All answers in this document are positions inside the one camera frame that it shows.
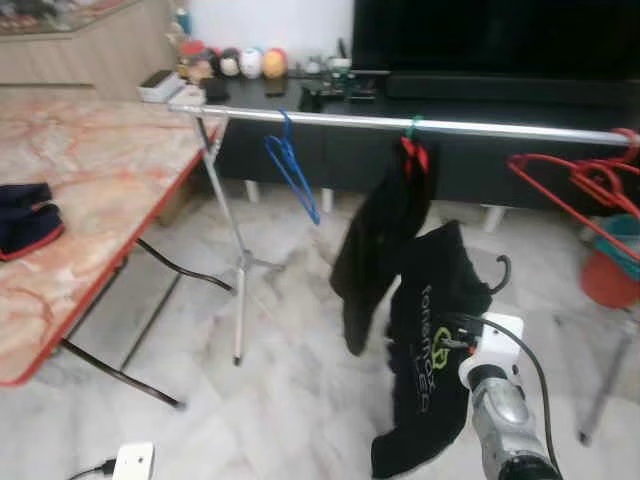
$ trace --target marble table top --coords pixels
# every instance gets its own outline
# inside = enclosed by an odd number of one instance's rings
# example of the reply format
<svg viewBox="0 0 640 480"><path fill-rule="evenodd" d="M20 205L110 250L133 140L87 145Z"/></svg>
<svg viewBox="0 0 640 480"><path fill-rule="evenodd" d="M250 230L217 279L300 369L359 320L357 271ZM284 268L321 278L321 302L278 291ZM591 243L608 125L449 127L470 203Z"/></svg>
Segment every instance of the marble table top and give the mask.
<svg viewBox="0 0 640 480"><path fill-rule="evenodd" d="M0 262L0 385L37 371L197 152L189 118L164 105L0 99L0 184L48 182L66 226Z"/></svg>

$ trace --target power strip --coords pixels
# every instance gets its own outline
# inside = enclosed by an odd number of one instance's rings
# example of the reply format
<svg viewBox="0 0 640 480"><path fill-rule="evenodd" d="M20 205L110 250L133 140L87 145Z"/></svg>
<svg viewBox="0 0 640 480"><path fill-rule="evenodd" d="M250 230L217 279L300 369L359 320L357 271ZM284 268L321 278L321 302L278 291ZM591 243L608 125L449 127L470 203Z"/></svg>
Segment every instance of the power strip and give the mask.
<svg viewBox="0 0 640 480"><path fill-rule="evenodd" d="M128 443L120 447L113 480L151 480L153 443Z"/></svg>

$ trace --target black cloth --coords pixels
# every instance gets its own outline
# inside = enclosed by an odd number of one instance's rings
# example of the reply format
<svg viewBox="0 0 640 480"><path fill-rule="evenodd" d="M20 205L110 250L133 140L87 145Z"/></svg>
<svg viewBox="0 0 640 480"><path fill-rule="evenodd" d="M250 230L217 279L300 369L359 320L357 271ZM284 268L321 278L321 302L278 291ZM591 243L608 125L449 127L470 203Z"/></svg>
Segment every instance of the black cloth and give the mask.
<svg viewBox="0 0 640 480"><path fill-rule="evenodd" d="M0 260L12 260L57 238L64 230L46 183L0 185Z"/></svg>
<svg viewBox="0 0 640 480"><path fill-rule="evenodd" d="M491 304L489 287L471 264L457 222L406 242L398 254L402 282L391 302L387 327L395 428L371 446L374 478L410 470L451 444L466 422L468 391L458 378L467 350L441 348L457 325L443 315L481 315Z"/></svg>
<svg viewBox="0 0 640 480"><path fill-rule="evenodd" d="M329 282L344 300L344 336L354 355L364 350L373 312L393 281L385 259L424 223L435 192L434 157L417 141L394 145L384 179L356 213L333 266Z"/></svg>

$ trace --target white wall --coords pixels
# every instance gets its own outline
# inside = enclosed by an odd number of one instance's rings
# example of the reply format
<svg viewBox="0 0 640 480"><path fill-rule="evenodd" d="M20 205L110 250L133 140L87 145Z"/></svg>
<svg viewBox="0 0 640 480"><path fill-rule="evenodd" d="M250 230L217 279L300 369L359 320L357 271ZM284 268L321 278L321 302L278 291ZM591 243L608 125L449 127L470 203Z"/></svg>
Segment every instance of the white wall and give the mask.
<svg viewBox="0 0 640 480"><path fill-rule="evenodd" d="M190 0L193 36L211 47L280 47L291 60L351 45L353 0Z"/></svg>

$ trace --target television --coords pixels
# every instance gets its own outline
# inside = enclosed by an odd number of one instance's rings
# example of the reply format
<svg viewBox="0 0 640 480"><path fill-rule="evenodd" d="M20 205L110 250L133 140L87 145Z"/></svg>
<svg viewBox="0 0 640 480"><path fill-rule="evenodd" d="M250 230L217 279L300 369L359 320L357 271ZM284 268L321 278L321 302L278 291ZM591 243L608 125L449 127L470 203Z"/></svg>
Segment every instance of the television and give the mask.
<svg viewBox="0 0 640 480"><path fill-rule="evenodd" d="M640 0L355 0L352 48L356 71L413 78L401 95L437 77L602 93L640 79Z"/></svg>

